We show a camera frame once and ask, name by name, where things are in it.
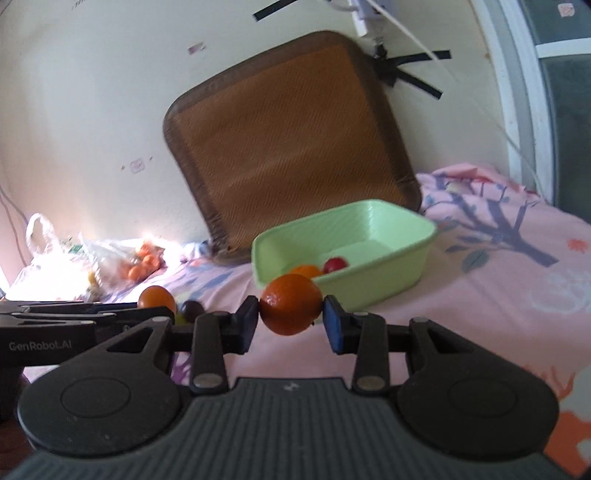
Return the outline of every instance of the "tree pattern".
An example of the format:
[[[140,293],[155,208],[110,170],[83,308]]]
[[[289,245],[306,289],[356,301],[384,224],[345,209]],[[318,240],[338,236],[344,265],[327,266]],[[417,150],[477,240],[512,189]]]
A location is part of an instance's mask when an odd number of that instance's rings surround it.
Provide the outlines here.
[[[499,199],[486,199],[486,207],[491,215],[494,225],[483,222],[476,216],[476,205],[469,205],[463,195],[448,189],[453,181],[460,181],[468,187],[473,195],[484,198],[484,182],[480,185],[480,195],[476,193],[471,179],[449,180],[444,174],[435,175],[436,190],[445,192],[448,197],[443,200],[435,200],[432,195],[428,195],[424,201],[424,211],[442,204],[455,205],[462,213],[465,219],[446,217],[439,221],[440,231],[451,231],[457,227],[462,227],[470,231],[470,235],[458,235],[458,243],[450,246],[446,252],[467,252],[462,260],[462,270],[469,272],[475,268],[483,267],[490,259],[489,252],[506,250],[524,254],[542,267],[550,267],[558,262],[558,259],[552,255],[539,250],[535,246],[523,239],[519,229],[523,223],[528,209],[535,207],[539,202],[526,201],[519,207],[515,223],[511,224],[504,214],[501,206],[509,201],[506,195],[507,186],[497,184],[499,190]]]

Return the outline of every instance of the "circular pad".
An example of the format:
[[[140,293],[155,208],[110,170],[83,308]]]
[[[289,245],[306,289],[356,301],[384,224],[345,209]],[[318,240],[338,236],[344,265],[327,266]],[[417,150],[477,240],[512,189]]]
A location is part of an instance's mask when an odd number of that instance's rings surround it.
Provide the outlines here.
[[[558,417],[558,402],[542,380],[492,354],[437,355],[395,395],[418,438],[472,460],[541,451]]]
[[[494,419],[509,413],[515,407],[517,396],[510,387],[498,380],[470,378],[449,389],[449,400],[466,415]]]
[[[73,383],[61,395],[61,404],[72,415],[99,419],[113,415],[129,401],[127,385],[113,378],[86,378]]]
[[[31,384],[18,406],[31,441],[59,455],[99,457],[161,435],[180,411],[178,388],[153,365],[124,355],[90,358],[86,365],[81,356]]]

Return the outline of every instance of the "black tape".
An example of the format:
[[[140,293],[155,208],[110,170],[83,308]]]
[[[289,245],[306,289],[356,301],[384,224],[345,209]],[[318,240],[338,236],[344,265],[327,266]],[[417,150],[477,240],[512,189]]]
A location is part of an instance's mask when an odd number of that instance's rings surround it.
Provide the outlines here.
[[[287,5],[291,5],[292,3],[296,2],[296,1],[297,0],[277,0],[277,2],[275,2],[274,4],[271,4],[268,7],[263,8],[262,10],[259,10],[258,12],[254,13],[252,16],[258,22],[258,21],[262,20],[263,18],[268,17],[271,14],[274,14],[278,10],[281,10],[282,8],[287,7]]]
[[[452,53],[449,50],[438,50],[433,52],[439,60],[449,60],[452,57]],[[393,87],[396,80],[400,79],[403,82],[407,82],[420,88],[424,92],[431,96],[434,96],[437,100],[441,98],[443,92],[437,90],[435,87],[428,83],[416,78],[410,73],[400,70],[398,67],[406,63],[412,63],[415,61],[429,61],[431,58],[426,53],[417,53],[415,55],[404,55],[401,57],[393,57],[391,59],[386,58],[387,51],[383,46],[377,46],[376,55],[371,57],[371,62],[374,67],[374,71],[378,78],[386,85]]]

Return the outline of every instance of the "white cable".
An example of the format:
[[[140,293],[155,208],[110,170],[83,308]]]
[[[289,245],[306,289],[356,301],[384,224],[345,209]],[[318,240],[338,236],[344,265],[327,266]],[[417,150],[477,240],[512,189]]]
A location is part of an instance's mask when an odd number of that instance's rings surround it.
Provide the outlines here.
[[[474,105],[476,105],[476,107],[478,108],[478,110],[480,110],[480,113],[482,113],[486,118],[488,118],[495,127],[497,127],[497,129],[500,130],[501,134],[503,135],[503,137],[505,137],[505,139],[509,142],[509,145],[511,145],[511,147],[513,147],[513,149],[517,152],[517,154],[519,155],[522,164],[525,165],[527,167],[527,169],[530,171],[530,173],[532,174],[533,178],[534,178],[534,182],[535,185],[538,189],[538,194],[546,201],[546,203],[548,203],[548,200],[544,194],[544,191],[542,189],[542,185],[540,182],[540,179],[538,178],[538,174],[535,172],[535,167],[533,166],[532,162],[530,162],[525,155],[522,153],[521,149],[517,146],[517,144],[513,141],[513,139],[509,136],[509,134],[506,132],[505,128],[501,125],[501,123],[499,123],[497,121],[497,119],[495,118],[495,116],[490,113],[484,106],[482,106],[480,104],[480,102],[476,99],[476,97],[472,94],[472,91],[469,88],[465,88],[462,83],[460,82],[460,80],[458,80],[456,78],[456,76],[451,72],[451,70],[449,70],[441,60],[439,60],[437,58],[437,56],[431,51],[429,50],[424,44],[423,42],[421,42],[407,27],[405,27],[402,23],[400,23],[396,18],[394,18],[386,9],[384,9],[380,4],[378,4],[377,2],[375,2],[375,0],[366,0],[367,3],[369,3],[373,8],[375,8],[378,12],[380,12],[382,14],[382,16],[384,18],[386,18],[391,24],[393,24],[395,27],[397,27],[402,33],[404,33],[408,38],[410,38],[423,52],[425,52],[429,58],[435,62],[435,64],[441,68],[457,85],[459,85],[462,88],[462,92],[464,92],[464,94],[470,99],[470,101],[472,103],[474,103]]]

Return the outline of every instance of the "brown mat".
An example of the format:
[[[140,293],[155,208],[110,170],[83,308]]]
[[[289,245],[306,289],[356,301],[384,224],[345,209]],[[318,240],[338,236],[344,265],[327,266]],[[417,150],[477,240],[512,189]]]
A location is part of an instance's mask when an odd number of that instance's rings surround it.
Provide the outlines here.
[[[164,136],[221,264],[248,261],[268,228],[331,207],[421,204],[382,86],[337,33],[298,38],[192,88],[167,112]]]

